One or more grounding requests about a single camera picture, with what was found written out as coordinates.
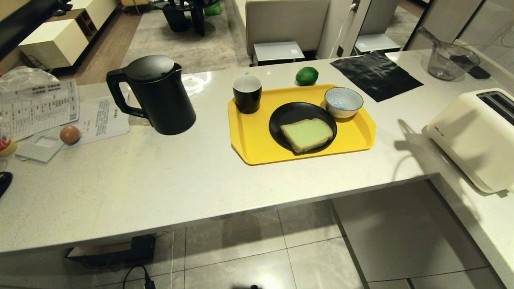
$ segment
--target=small bowl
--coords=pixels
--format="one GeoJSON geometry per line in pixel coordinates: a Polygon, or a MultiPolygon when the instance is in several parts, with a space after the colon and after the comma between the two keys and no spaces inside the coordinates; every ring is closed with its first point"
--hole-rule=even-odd
{"type": "Polygon", "coordinates": [[[363,104],[360,94],[346,87],[333,87],[325,92],[325,109],[334,118],[352,117],[363,104]]]}

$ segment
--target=lime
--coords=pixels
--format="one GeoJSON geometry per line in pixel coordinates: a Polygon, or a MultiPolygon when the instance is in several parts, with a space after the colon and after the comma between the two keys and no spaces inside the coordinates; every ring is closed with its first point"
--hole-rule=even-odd
{"type": "Polygon", "coordinates": [[[314,67],[304,67],[296,74],[296,82],[299,85],[313,85],[318,80],[318,71],[314,67]]]}

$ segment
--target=egg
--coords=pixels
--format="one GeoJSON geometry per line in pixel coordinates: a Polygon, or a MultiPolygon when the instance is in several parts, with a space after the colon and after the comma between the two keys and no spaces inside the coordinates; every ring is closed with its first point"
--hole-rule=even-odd
{"type": "Polygon", "coordinates": [[[63,143],[70,146],[70,145],[76,143],[77,141],[79,141],[80,131],[79,131],[79,129],[77,129],[77,127],[75,127],[73,125],[67,125],[67,126],[63,127],[63,129],[61,130],[60,137],[61,137],[61,140],[63,141],[63,143]]]}

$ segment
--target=black cup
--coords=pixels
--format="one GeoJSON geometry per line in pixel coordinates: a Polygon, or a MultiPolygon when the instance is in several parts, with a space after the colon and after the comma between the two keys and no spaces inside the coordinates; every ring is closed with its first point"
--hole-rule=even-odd
{"type": "Polygon", "coordinates": [[[245,114],[251,114],[259,109],[261,103],[261,81],[253,75],[241,75],[232,83],[234,101],[237,109],[245,114]]]}

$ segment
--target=kettle lid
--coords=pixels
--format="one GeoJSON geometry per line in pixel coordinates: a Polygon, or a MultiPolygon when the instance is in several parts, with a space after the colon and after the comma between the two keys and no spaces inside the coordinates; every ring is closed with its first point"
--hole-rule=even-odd
{"type": "Polygon", "coordinates": [[[150,55],[134,60],[122,70],[134,81],[152,82],[166,77],[174,66],[175,61],[165,55],[150,55]]]}

